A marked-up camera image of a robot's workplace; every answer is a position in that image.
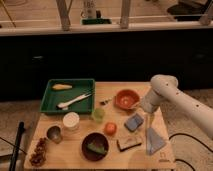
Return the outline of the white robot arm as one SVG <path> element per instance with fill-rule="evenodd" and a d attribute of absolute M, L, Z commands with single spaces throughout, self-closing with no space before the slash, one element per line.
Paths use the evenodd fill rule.
<path fill-rule="evenodd" d="M 140 107 L 153 115 L 164 100 L 180 109 L 213 140 L 213 109 L 178 89 L 178 80 L 171 75 L 155 75 L 150 80 L 151 88 L 141 99 Z"/>

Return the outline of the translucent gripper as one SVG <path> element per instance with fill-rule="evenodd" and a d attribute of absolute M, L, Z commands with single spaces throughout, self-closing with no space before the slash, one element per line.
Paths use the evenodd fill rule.
<path fill-rule="evenodd" d="M 153 114 L 150 113 L 146 113 L 145 114 L 145 119 L 146 119 L 146 123 L 145 123 L 145 133 L 146 133 L 146 153 L 150 154 L 150 150 L 151 150 L 151 143 L 149 140 L 149 131 L 148 129 L 152 127 L 152 123 L 154 121 L 155 116 Z"/>

